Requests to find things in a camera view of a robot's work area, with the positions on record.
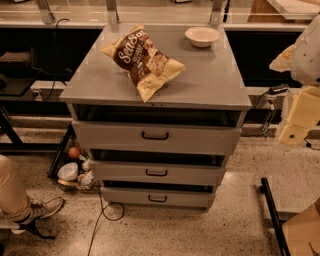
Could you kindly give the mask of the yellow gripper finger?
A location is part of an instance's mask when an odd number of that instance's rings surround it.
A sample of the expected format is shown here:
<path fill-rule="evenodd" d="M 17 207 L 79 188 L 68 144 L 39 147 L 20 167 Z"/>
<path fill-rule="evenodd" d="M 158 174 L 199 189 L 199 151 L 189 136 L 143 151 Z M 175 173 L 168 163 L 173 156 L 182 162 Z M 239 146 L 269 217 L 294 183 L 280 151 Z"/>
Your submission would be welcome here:
<path fill-rule="evenodd" d="M 294 49 L 294 45 L 290 45 L 289 47 L 287 47 L 270 63 L 269 68 L 277 72 L 289 71 Z"/>
<path fill-rule="evenodd" d="M 301 144 L 320 121 L 320 87 L 305 85 L 293 97 L 278 141 L 286 146 Z"/>

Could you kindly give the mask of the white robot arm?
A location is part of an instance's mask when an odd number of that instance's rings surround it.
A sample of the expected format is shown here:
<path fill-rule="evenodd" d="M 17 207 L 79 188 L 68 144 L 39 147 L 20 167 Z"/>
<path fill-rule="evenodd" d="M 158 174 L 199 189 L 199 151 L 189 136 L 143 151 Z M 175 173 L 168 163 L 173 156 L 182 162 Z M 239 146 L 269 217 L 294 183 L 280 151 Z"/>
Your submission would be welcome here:
<path fill-rule="evenodd" d="M 320 15 L 269 65 L 277 72 L 289 71 L 302 84 L 293 96 L 278 141 L 296 146 L 320 121 Z"/>

